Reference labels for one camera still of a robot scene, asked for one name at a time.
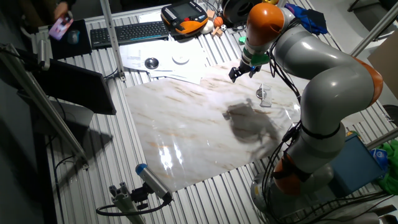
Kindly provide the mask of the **person hand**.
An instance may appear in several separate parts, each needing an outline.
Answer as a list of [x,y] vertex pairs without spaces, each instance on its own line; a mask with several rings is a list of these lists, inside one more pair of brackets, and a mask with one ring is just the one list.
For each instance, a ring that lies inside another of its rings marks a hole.
[[57,20],[59,17],[64,16],[71,10],[75,4],[75,0],[62,0],[60,1],[54,10],[54,19]]

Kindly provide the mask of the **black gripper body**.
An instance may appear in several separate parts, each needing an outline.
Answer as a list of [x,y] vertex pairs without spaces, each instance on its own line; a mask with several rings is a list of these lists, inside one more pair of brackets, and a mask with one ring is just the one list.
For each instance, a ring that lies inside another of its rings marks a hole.
[[245,61],[241,60],[238,69],[241,72],[241,74],[243,75],[245,73],[249,73],[251,71],[252,67],[253,66],[250,66],[250,65],[246,64]]

